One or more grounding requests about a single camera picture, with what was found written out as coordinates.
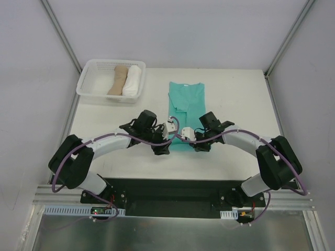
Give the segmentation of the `teal t-shirt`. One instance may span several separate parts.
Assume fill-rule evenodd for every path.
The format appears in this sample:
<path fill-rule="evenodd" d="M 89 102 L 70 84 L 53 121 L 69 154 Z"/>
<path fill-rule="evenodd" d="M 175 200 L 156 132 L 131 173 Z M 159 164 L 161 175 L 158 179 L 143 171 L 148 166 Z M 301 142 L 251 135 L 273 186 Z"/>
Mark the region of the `teal t-shirt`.
<path fill-rule="evenodd" d="M 169 83 L 169 116 L 180 122 L 180 129 L 202 127 L 199 120 L 206 113 L 205 85 Z"/>

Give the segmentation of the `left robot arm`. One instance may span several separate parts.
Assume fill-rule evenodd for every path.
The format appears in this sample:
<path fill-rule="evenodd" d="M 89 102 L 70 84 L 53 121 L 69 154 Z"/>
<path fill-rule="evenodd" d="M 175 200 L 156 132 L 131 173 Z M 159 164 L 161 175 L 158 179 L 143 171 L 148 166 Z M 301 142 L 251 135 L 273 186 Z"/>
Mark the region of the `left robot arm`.
<path fill-rule="evenodd" d="M 59 181 L 63 187 L 80 188 L 92 193 L 98 203 L 106 203 L 114 191 L 103 177 L 90 171 L 92 161 L 139 143 L 151 146 L 155 155 L 169 154 L 169 146 L 179 126 L 175 117 L 158 124 L 156 114 L 144 110 L 138 118 L 120 125 L 110 133 L 89 139 L 79 138 L 75 134 L 67 136 L 48 164 L 54 173 L 52 191 L 59 192 L 55 187 L 55 183 Z"/>

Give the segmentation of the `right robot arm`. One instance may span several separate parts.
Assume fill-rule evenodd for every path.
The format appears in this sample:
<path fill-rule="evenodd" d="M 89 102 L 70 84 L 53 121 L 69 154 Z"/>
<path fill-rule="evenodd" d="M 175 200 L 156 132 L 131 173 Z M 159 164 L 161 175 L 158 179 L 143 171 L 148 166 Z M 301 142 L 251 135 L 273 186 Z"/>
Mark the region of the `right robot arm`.
<path fill-rule="evenodd" d="M 220 122 L 212 112 L 199 118 L 204 131 L 195 132 L 197 152 L 209 152 L 214 143 L 235 146 L 257 159 L 259 173 L 231 188 L 225 202 L 242 208 L 253 202 L 254 196 L 285 187 L 303 171 L 288 140 L 283 136 L 262 138 L 241 129 L 231 121 Z"/>

